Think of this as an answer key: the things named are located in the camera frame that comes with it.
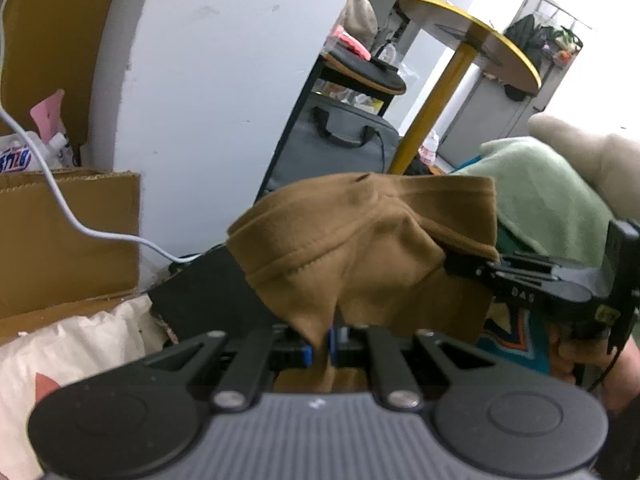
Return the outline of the person's right hand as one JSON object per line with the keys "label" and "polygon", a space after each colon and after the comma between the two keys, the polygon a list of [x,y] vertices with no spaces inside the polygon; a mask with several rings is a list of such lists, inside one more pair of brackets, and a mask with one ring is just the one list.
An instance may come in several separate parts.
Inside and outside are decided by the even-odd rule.
{"label": "person's right hand", "polygon": [[[606,353],[605,340],[576,341],[565,338],[560,326],[549,324],[550,375],[574,384],[576,364],[593,365],[605,370],[613,361]],[[639,395],[639,349],[629,338],[612,370],[603,379],[600,399],[605,409],[620,414]]]}

